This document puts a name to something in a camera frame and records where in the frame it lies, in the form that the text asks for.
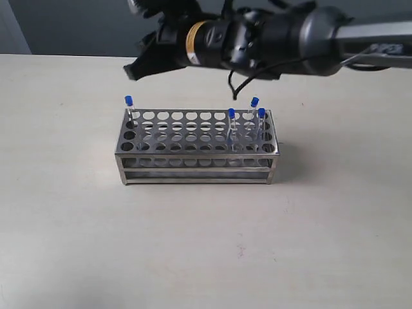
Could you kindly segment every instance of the test tube rack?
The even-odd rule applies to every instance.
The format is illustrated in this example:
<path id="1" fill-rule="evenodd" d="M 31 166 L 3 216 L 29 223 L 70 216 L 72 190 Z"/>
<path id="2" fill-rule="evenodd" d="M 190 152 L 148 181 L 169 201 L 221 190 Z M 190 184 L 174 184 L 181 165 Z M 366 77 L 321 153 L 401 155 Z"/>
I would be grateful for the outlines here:
<path id="1" fill-rule="evenodd" d="M 238 141 L 227 140 L 227 110 L 134 109 L 125 112 L 115 158 L 122 183 L 271 184 L 279 148 L 272 114 L 263 128 L 236 111 Z"/>

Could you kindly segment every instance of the gray wall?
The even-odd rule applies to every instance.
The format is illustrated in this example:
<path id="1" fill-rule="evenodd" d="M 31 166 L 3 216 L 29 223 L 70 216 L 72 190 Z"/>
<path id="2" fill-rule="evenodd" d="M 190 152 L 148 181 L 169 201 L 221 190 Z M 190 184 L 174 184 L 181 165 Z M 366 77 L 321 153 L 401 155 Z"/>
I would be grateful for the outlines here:
<path id="1" fill-rule="evenodd" d="M 7 0 L 0 0 L 0 53 L 30 53 Z"/>
<path id="2" fill-rule="evenodd" d="M 219 12 L 223 0 L 200 3 L 204 10 Z M 131 15 L 126 0 L 10 0 L 10 4 L 36 54 L 133 57 L 135 43 L 157 25 L 157 18 Z M 338 6 L 354 17 L 412 10 L 410 0 L 320 0 L 319 4 Z M 266 0 L 237 0 L 235 5 L 271 7 Z"/>

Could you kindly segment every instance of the black cable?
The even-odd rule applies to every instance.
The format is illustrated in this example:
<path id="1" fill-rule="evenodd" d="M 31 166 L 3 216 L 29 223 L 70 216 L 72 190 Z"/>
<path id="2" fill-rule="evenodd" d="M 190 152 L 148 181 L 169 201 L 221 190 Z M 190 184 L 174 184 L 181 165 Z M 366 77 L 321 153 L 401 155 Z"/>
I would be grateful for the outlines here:
<path id="1" fill-rule="evenodd" d="M 229 88 L 232 91 L 232 94 L 234 95 L 236 89 L 234 89 L 233 84 L 232 84 L 233 73 L 234 73 L 234 70 L 231 70 L 229 73 L 229 76 L 227 77 L 227 83 L 229 84 Z"/>
<path id="2" fill-rule="evenodd" d="M 355 71 L 362 71 L 362 72 L 378 72 L 389 69 L 387 66 L 363 66 L 359 64 L 348 64 L 346 65 L 347 68 Z"/>
<path id="3" fill-rule="evenodd" d="M 307 57 L 307 58 L 300 58 L 297 60 L 290 60 L 290 61 L 285 61 L 285 62 L 280 62 L 277 64 L 273 64 L 271 66 L 267 66 L 264 68 L 261 68 L 260 70 L 258 70 L 255 74 L 253 74 L 252 76 L 248 77 L 247 79 L 245 79 L 240 85 L 239 87 L 237 87 L 236 89 L 234 89 L 233 85 L 232 85 L 232 76 L 233 76 L 233 72 L 234 70 L 230 71 L 229 73 L 229 77 L 228 77 L 228 83 L 229 83 L 229 87 L 230 90 L 232 90 L 232 94 L 233 94 L 233 100 L 237 100 L 238 99 L 238 95 L 240 93 L 240 91 L 242 91 L 242 89 L 244 87 L 246 87 L 250 82 L 252 82 L 256 77 L 258 77 L 259 75 L 263 74 L 266 71 L 278 68 L 280 66 L 284 66 L 287 64 L 293 64 L 293 63 L 299 63 L 299 62 L 303 62 L 303 61 L 307 61 L 309 59 L 313 59 L 313 58 L 319 58 L 319 57 L 324 57 L 324 56 L 317 56 L 317 57 Z"/>

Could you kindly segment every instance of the tabletop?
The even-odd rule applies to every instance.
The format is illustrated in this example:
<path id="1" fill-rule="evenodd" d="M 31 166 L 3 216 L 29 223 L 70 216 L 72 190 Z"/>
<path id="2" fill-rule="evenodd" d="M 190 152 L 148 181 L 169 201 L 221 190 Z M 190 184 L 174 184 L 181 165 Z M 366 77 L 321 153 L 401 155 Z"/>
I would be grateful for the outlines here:
<path id="1" fill-rule="evenodd" d="M 132 59 L 0 55 L 0 308 L 409 308 L 412 71 L 127 79 Z M 129 185 L 138 108 L 274 116 L 273 185 Z"/>

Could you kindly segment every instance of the wire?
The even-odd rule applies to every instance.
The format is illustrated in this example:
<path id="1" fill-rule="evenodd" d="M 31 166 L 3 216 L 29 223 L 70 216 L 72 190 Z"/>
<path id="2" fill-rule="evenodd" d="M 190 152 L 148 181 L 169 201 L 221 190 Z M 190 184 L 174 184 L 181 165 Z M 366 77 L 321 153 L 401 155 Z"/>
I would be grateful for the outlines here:
<path id="1" fill-rule="evenodd" d="M 233 73 L 234 73 L 234 70 L 231 70 L 229 73 L 229 76 L 227 77 L 227 83 L 229 84 L 229 88 L 232 91 L 232 94 L 234 95 L 236 89 L 234 89 L 233 84 L 232 84 Z"/>
<path id="2" fill-rule="evenodd" d="M 258 70 L 255 74 L 253 74 L 252 76 L 248 77 L 247 79 L 245 79 L 236 89 L 234 88 L 233 84 L 232 84 L 232 76 L 234 73 L 234 70 L 230 71 L 229 76 L 228 76 L 228 84 L 229 84 L 229 88 L 230 90 L 232 90 L 232 94 L 233 94 L 233 100 L 237 100 L 238 99 L 238 95 L 240 93 L 240 91 L 242 91 L 242 89 L 244 87 L 246 87 L 250 82 L 252 82 L 256 77 L 258 77 L 259 75 L 272 70 L 272 69 L 276 69 L 280 66 L 285 66 L 287 64 L 293 64 L 293 63 L 300 63 L 303 61 L 307 61 L 309 59 L 314 59 L 314 58 L 319 58 L 319 57 L 324 57 L 324 55 L 322 56 L 316 56 L 316 57 L 306 57 L 306 58 L 300 58 L 300 59 L 296 59 L 296 60 L 290 60 L 290 61 L 285 61 L 285 62 L 280 62 L 277 64 L 273 64 L 271 66 L 266 66 L 264 68 L 261 68 L 260 70 Z"/>
<path id="3" fill-rule="evenodd" d="M 374 53 L 372 45 L 371 45 L 365 50 L 362 50 L 360 53 L 357 53 L 356 55 L 350 58 L 347 58 L 346 60 L 343 60 L 341 64 L 342 66 L 349 68 L 351 70 L 362 71 L 362 72 L 378 72 L 378 71 L 389 69 L 388 66 L 374 66 L 374 65 L 367 65 L 367 64 L 363 65 L 363 64 L 354 63 L 356 60 L 361 59 L 368 55 L 370 56 L 370 55 L 380 55 L 380 54 Z"/>

